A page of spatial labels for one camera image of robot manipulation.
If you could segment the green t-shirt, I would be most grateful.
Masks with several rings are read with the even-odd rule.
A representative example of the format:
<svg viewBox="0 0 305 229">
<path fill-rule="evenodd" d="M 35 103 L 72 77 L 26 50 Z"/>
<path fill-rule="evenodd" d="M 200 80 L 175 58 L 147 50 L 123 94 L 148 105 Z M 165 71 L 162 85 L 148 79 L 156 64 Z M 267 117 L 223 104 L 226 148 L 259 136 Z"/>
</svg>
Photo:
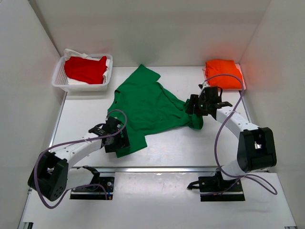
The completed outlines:
<svg viewBox="0 0 305 229">
<path fill-rule="evenodd" d="M 115 90 L 108 112 L 127 123 L 130 142 L 129 148 L 115 151 L 118 158 L 146 148 L 147 135 L 183 126 L 202 129 L 203 118 L 186 113 L 190 101 L 178 99 L 158 82 L 159 78 L 158 73 L 140 65 Z"/>
</svg>

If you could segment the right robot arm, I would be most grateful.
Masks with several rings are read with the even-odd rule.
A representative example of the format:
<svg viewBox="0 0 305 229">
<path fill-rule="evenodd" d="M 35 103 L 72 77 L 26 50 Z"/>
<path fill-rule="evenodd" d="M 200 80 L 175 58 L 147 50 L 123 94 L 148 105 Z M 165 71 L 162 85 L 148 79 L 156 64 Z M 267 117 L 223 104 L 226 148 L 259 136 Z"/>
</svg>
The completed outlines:
<svg viewBox="0 0 305 229">
<path fill-rule="evenodd" d="M 263 188 L 269 184 L 264 178 L 252 173 L 254 170 L 274 167 L 277 163 L 274 135 L 270 128 L 259 127 L 236 112 L 236 107 L 222 101 L 222 88 L 203 87 L 200 94 L 192 94 L 186 113 L 196 116 L 212 116 L 238 139 L 236 159 L 225 166 L 217 162 L 215 174 L 200 177 L 188 185 L 188 189 L 200 189 L 205 195 L 221 195 L 231 191 L 242 178 L 250 179 Z"/>
</svg>

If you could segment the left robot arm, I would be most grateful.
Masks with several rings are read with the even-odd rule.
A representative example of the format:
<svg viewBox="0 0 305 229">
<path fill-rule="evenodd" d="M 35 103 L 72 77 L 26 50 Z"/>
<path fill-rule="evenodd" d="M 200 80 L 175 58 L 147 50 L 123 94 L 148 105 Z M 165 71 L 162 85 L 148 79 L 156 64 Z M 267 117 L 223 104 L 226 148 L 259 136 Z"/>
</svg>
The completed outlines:
<svg viewBox="0 0 305 229">
<path fill-rule="evenodd" d="M 49 201 L 58 200 L 71 189 L 105 190 L 100 184 L 97 169 L 90 166 L 75 169 L 74 166 L 102 148 L 111 153 L 129 147 L 126 124 L 110 116 L 104 124 L 95 125 L 80 140 L 61 143 L 46 150 L 38 158 L 28 186 Z"/>
</svg>

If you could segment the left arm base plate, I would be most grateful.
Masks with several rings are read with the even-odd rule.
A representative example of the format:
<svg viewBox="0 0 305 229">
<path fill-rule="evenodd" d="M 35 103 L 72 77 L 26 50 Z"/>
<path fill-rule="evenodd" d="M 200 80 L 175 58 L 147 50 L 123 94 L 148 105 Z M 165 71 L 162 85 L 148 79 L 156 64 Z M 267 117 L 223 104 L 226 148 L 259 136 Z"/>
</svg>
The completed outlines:
<svg viewBox="0 0 305 229">
<path fill-rule="evenodd" d="M 100 177 L 98 184 L 103 186 L 78 187 L 71 191 L 74 200 L 113 200 L 115 177 Z"/>
</svg>

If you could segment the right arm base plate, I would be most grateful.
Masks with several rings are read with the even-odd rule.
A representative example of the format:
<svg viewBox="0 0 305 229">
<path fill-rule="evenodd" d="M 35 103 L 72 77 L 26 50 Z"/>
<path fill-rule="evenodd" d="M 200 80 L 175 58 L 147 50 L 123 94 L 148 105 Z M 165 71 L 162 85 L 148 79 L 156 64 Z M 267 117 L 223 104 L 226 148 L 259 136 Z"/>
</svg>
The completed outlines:
<svg viewBox="0 0 305 229">
<path fill-rule="evenodd" d="M 198 178 L 201 202 L 245 201 L 243 187 L 239 179 L 221 180 L 216 176 Z"/>
</svg>

